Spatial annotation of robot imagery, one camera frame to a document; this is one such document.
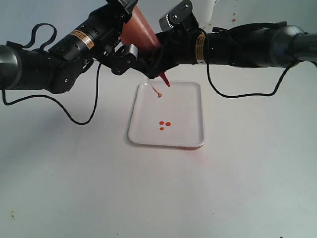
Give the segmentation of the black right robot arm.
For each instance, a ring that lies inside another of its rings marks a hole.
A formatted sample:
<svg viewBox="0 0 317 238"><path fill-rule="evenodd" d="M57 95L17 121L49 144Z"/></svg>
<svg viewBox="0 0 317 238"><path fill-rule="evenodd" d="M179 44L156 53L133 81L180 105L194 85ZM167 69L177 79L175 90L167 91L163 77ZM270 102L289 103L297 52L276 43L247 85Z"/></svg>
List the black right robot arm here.
<svg viewBox="0 0 317 238"><path fill-rule="evenodd" d="M178 26L157 37L162 47L139 57L134 65L150 79L180 64L286 68L292 63L317 60L317 35L286 22L215 27L206 34L200 28Z"/></svg>

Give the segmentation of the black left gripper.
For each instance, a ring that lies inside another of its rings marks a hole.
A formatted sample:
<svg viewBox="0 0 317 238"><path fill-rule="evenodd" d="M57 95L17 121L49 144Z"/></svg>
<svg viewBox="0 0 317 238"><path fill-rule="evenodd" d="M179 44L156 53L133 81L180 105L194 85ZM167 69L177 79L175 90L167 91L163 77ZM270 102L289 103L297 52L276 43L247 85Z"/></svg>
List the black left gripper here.
<svg viewBox="0 0 317 238"><path fill-rule="evenodd" d="M88 47L105 47L119 42L123 24L132 17L136 0L108 0L88 17Z"/></svg>

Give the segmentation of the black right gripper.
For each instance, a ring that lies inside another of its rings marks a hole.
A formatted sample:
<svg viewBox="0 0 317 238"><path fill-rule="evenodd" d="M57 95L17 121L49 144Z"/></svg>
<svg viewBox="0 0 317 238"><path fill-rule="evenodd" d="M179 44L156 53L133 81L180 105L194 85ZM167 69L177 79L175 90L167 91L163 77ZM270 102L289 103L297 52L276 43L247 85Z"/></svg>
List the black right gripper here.
<svg viewBox="0 0 317 238"><path fill-rule="evenodd" d="M172 30L158 33L157 37L162 44L158 52L149 58L138 56L132 69L154 79L180 64L198 64L196 51L204 49L204 46L198 45L198 39L202 38L203 45L206 40L206 35L200 28L188 31L183 25L179 25Z"/></svg>

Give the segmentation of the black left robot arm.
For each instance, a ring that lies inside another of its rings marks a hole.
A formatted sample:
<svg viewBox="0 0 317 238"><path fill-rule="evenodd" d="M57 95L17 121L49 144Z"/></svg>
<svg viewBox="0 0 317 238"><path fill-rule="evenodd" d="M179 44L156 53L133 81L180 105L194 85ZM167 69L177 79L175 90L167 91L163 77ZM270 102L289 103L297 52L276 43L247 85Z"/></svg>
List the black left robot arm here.
<svg viewBox="0 0 317 238"><path fill-rule="evenodd" d="M133 44L115 47L120 42L123 24L136 6L135 0L109 0L94 10L72 32L53 44L57 30L38 49L30 50L41 24L34 26L25 46L7 42L0 47L0 87L2 90L47 90L53 94L69 91L76 79L94 60L122 75L132 68L138 57Z"/></svg>

